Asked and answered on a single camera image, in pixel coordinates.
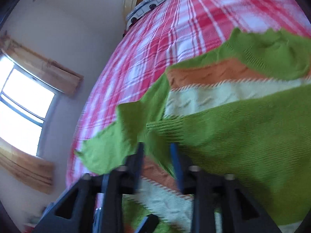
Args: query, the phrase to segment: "green knitted blanket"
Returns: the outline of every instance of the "green knitted blanket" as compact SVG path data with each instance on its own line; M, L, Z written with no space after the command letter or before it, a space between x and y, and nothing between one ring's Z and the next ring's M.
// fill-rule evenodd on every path
M311 40L285 30L254 34L235 29L219 48L167 69L202 67L235 57L267 77L292 80L308 73L310 55ZM310 86L162 120L169 92L163 74L139 101L119 105L117 120L84 141L77 154L89 170L103 174L122 164L143 141L146 154L172 173L167 141L178 141L207 171L236 174L276 223L291 223L301 220L311 207L307 193L311 188L307 184L311 159L306 139L311 123L308 89Z
M311 208L310 92L307 85L150 122L148 137L167 156L168 143L178 142L207 172L234 173L278 225L293 223Z

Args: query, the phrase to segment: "striped knit blanket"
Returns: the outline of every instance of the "striped knit blanket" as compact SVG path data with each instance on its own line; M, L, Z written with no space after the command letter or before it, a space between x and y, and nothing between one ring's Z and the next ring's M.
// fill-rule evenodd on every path
M235 29L219 48L167 68L140 101L118 106L117 121L78 155L101 174L145 142L139 193L123 202L129 229L155 213L157 232L190 231L192 197L171 177L168 144L178 142L206 171L234 173L293 232L311 208L310 56L309 39ZM218 214L216 223L221 232Z

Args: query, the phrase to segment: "curtain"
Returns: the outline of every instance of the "curtain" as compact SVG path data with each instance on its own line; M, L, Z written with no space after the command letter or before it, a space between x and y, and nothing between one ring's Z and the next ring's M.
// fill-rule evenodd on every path
M17 180L40 192L50 194L54 164L15 148L0 137L0 166Z
M67 95L73 95L83 80L82 75L22 46L7 35L0 39L0 48L21 68Z

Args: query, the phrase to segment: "orange stripe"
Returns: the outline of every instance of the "orange stripe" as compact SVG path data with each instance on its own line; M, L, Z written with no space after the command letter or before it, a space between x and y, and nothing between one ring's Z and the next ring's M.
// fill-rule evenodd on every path
M124 232L125 233L134 233L134 230L130 224L124 223Z
M169 189L179 191L174 178L148 157L144 158L142 176L160 183Z
M166 76L171 89L192 84L216 84L228 79L267 79L266 76L249 69L236 58L226 59L200 68L171 69ZM148 157L144 158L142 176L169 189L179 191L174 178Z
M233 79L266 79L264 75L249 69L237 58L230 58L219 63L199 68L171 69L166 74L171 89L192 84L216 84Z

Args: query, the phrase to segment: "red and white plaid bedspread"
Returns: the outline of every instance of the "red and white plaid bedspread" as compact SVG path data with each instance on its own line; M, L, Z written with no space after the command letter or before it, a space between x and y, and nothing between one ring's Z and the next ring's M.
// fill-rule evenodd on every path
M88 172L74 149L115 120L118 104L139 100L167 66L220 46L235 27L311 36L294 0L167 0L132 27L95 84L74 135L67 186Z

